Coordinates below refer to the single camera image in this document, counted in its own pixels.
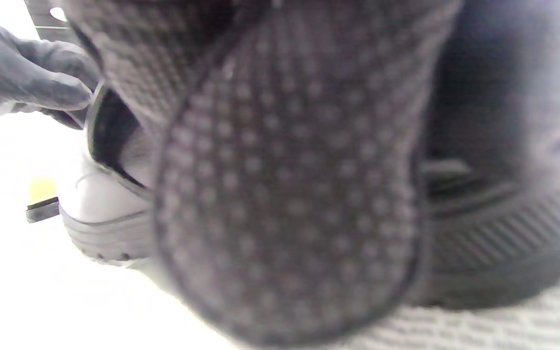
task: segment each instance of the shoe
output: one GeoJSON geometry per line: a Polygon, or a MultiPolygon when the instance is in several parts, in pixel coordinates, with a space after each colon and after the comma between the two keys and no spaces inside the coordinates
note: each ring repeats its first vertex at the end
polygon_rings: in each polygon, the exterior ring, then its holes
{"type": "Polygon", "coordinates": [[[77,171],[59,189],[60,213],[72,242],[102,261],[149,257],[153,146],[118,95],[102,84],[84,133],[77,171]]]}

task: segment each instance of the dark fabric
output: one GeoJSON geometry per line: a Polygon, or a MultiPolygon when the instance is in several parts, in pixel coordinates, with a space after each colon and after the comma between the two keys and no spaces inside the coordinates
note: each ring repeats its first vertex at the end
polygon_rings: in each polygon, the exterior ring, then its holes
{"type": "Polygon", "coordinates": [[[560,1],[76,0],[67,16],[152,139],[184,301],[304,344],[389,315],[428,240],[430,154],[522,188],[560,173],[560,1]]]}
{"type": "Polygon", "coordinates": [[[84,51],[67,42],[25,40],[0,27],[0,107],[42,110],[76,128],[98,83],[98,69],[84,51]],[[68,110],[71,113],[56,111],[68,110]]]}

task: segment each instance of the gray glove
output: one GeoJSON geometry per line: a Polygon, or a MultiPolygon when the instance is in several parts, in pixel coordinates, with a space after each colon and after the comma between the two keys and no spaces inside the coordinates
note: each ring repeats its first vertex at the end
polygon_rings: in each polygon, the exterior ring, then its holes
{"type": "Polygon", "coordinates": [[[94,62],[80,47],[20,39],[0,27],[0,109],[40,110],[78,128],[83,112],[58,111],[86,108],[98,77],[94,62]]]}

